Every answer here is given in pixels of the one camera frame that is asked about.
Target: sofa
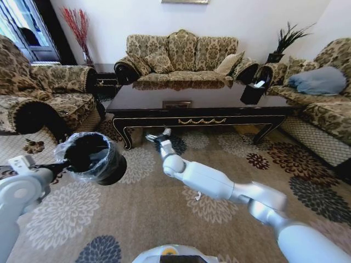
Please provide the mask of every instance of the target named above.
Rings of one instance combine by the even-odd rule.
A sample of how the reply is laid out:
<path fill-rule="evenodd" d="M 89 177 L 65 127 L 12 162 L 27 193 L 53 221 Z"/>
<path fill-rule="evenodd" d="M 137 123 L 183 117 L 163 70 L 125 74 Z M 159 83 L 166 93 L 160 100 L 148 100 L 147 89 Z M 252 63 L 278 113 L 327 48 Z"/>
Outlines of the sofa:
<path fill-rule="evenodd" d="M 57 143 L 93 131 L 104 116 L 96 78 L 91 67 L 32 66 L 0 35 L 0 165 L 18 155 L 52 163 Z"/>
<path fill-rule="evenodd" d="M 267 81 L 268 93 L 285 97 L 302 110 L 288 117 L 282 129 L 305 144 L 340 173 L 351 168 L 351 38 L 341 38 L 328 44 L 312 61 L 318 67 L 332 66 L 347 79 L 338 95 L 301 94 L 296 88 L 283 85 L 289 65 L 266 64 L 258 72 Z M 301 61 L 301 67 L 307 65 Z"/>
<path fill-rule="evenodd" d="M 227 55 L 236 53 L 237 46 L 235 37 L 197 37 L 186 30 L 169 36 L 130 35 L 127 54 L 145 58 L 165 49 L 174 71 L 143 74 L 127 55 L 115 64 L 116 78 L 120 85 L 133 83 L 137 89 L 221 88 L 231 87 L 233 80 L 251 83 L 258 63 L 250 58 L 243 58 L 230 76 L 214 72 Z"/>

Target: table top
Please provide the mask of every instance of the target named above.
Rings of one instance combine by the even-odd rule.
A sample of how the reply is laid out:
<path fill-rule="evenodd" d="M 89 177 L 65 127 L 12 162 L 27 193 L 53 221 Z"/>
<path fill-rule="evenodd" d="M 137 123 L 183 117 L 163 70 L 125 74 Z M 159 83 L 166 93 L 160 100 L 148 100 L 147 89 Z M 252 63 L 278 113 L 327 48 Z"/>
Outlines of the table top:
<path fill-rule="evenodd" d="M 182 110 L 201 108 L 263 108 L 263 107 L 293 107 L 281 96 L 263 95 L 255 105 L 247 105 L 240 100 L 245 85 L 234 83 L 232 87 L 220 89 L 182 89 L 180 91 L 168 88 L 158 90 L 138 90 L 132 85 L 126 85 L 117 93 L 106 111 L 142 111 L 164 110 L 164 102 L 182 104 Z"/>

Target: side table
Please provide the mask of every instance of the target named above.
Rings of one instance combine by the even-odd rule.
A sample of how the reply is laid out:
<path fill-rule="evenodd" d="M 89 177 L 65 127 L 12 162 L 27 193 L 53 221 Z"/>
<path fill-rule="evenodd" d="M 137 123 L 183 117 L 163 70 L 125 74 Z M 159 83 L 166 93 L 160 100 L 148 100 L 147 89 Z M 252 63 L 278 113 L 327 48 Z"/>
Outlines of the side table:
<path fill-rule="evenodd" d="M 117 83 L 114 65 L 100 63 L 92 65 L 98 74 L 97 87 L 101 101 L 112 100 L 122 87 Z"/>

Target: floral rug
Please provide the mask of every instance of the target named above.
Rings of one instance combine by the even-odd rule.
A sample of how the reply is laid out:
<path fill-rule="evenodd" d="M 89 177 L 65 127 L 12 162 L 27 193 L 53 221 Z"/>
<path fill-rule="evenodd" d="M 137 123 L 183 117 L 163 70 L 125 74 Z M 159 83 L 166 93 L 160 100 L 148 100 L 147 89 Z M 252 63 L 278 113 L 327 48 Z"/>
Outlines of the floral rug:
<path fill-rule="evenodd" d="M 108 123 L 100 131 L 120 141 Z M 221 170 L 235 182 L 254 180 L 287 194 L 291 218 L 311 224 L 351 254 L 351 186 L 279 131 L 253 145 L 257 131 L 182 127 L 172 130 L 172 142 L 184 159 Z M 196 191 L 163 174 L 159 148 L 142 139 L 141 129 L 129 132 L 139 141 L 121 151 L 128 164 L 122 180 L 100 186 L 61 174 L 44 202 L 19 219 L 9 263 L 131 262 L 163 244 L 190 245 L 227 263 L 286 262 L 272 229 L 245 205 L 205 195 L 197 200 Z"/>

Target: dark wooden coffee table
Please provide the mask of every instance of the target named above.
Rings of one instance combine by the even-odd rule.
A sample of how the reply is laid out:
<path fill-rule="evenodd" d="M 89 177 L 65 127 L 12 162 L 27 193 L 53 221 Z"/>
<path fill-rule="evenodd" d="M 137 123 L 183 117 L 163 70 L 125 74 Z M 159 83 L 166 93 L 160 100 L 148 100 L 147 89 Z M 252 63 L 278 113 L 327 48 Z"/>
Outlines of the dark wooden coffee table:
<path fill-rule="evenodd" d="M 128 127 L 179 127 L 212 125 L 265 124 L 254 137 L 259 143 L 298 106 L 291 106 L 280 96 L 263 95 L 256 105 L 246 105 L 240 98 L 245 86 L 234 83 L 220 89 L 156 89 L 138 90 L 126 85 L 107 107 L 113 113 L 113 124 L 124 139 L 124 149 L 132 148 Z M 176 108 L 164 108 L 165 101 L 173 101 Z"/>

